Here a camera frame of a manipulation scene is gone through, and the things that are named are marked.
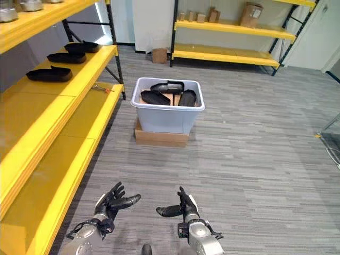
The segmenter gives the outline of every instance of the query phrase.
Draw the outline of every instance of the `yellow shelf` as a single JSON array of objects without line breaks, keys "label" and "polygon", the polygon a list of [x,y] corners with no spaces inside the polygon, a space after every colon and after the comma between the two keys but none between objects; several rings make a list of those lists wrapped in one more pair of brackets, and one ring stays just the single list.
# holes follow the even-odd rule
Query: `yellow shelf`
[{"label": "yellow shelf", "polygon": [[310,1],[310,0],[272,0],[272,1],[277,1],[277,2],[282,2],[282,3],[287,3],[287,4],[304,5],[304,6],[310,7],[311,9],[314,9],[315,7],[315,2]]},{"label": "yellow shelf", "polygon": [[0,249],[5,254],[48,254],[123,85],[115,84],[113,90],[86,95],[21,189],[1,222]]},{"label": "yellow shelf", "polygon": [[88,53],[82,64],[46,60],[37,68],[68,67],[73,78],[51,83],[31,81],[25,76],[1,94],[0,220],[114,55],[117,47],[110,45],[95,54]]},{"label": "yellow shelf", "polygon": [[205,45],[175,44],[173,57],[279,67],[268,52]]},{"label": "yellow shelf", "polygon": [[292,41],[295,40],[295,35],[288,33],[281,27],[258,25],[256,28],[247,28],[227,20],[220,20],[219,23],[198,23],[196,21],[189,22],[187,20],[177,20],[175,23],[175,29],[176,28],[205,29],[230,33],[242,33],[246,35],[268,36],[273,38],[289,39]]},{"label": "yellow shelf", "polygon": [[19,12],[19,19],[0,24],[0,54],[97,1],[65,0],[57,4],[44,4],[44,9],[38,12]]}]

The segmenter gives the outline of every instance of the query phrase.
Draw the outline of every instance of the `small cardboard box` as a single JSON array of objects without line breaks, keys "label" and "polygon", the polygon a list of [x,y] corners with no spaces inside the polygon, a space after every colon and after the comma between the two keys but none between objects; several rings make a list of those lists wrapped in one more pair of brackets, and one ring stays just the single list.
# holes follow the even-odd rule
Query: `small cardboard box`
[{"label": "small cardboard box", "polygon": [[159,48],[152,50],[153,63],[166,63],[167,59],[168,59],[167,48]]},{"label": "small cardboard box", "polygon": [[138,145],[185,147],[189,140],[188,134],[145,132],[138,120],[134,134]]},{"label": "small cardboard box", "polygon": [[240,25],[255,28],[263,9],[260,4],[247,2],[243,9]]},{"label": "small cardboard box", "polygon": [[185,18],[185,13],[184,12],[180,12],[179,15],[178,15],[178,20],[179,21],[183,21]]},{"label": "small cardboard box", "polygon": [[218,23],[219,16],[221,12],[215,9],[215,7],[210,7],[209,14],[208,14],[208,21],[211,23]]},{"label": "small cardboard box", "polygon": [[192,22],[193,20],[194,20],[194,12],[189,11],[189,14],[188,14],[188,21],[189,21],[189,22]]},{"label": "small cardboard box", "polygon": [[206,16],[202,13],[197,13],[197,23],[204,23]]}]

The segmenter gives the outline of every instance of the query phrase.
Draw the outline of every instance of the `white plastic bin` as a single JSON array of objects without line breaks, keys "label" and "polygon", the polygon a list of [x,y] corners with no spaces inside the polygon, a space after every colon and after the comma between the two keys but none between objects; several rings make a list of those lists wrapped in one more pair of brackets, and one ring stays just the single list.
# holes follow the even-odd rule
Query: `white plastic bin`
[{"label": "white plastic bin", "polygon": [[[197,107],[150,105],[140,103],[140,93],[152,85],[167,81],[182,81],[184,90],[196,93]],[[142,77],[137,80],[131,105],[136,107],[143,131],[189,134],[199,112],[205,108],[200,84],[196,81],[157,79]]]}]

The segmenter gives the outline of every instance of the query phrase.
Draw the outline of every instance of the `black object in bin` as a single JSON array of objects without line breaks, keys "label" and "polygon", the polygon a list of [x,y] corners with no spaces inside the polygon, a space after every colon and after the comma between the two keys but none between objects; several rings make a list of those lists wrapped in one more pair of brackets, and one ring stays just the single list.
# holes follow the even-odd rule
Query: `black object in bin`
[{"label": "black object in bin", "polygon": [[51,65],[51,69],[33,70],[26,76],[33,81],[69,81],[73,75],[71,69]]},{"label": "black object in bin", "polygon": [[170,99],[160,92],[146,90],[141,92],[141,96],[145,103],[152,105],[170,105],[171,103]]},{"label": "black object in bin", "polygon": [[191,89],[187,89],[181,95],[180,101],[178,102],[178,106],[195,106],[196,102],[196,93]]},{"label": "black object in bin", "polygon": [[80,64],[86,61],[86,54],[81,53],[54,53],[47,56],[51,62]]},{"label": "black object in bin", "polygon": [[73,44],[67,44],[64,46],[64,48],[69,53],[83,53],[83,52],[89,52],[89,53],[95,53],[98,52],[100,47],[95,42],[89,42],[89,41],[83,41],[83,43],[73,43]]},{"label": "black object in bin", "polygon": [[158,83],[153,85],[150,89],[153,92],[180,94],[184,91],[184,83],[182,81],[167,81],[167,83]]}]

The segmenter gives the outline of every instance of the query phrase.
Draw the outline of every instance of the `white door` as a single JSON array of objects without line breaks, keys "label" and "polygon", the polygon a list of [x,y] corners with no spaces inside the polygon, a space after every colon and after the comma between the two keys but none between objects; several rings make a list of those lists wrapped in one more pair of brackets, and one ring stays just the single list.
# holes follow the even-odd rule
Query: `white door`
[{"label": "white door", "polygon": [[340,0],[320,0],[284,64],[322,70],[340,47]]}]

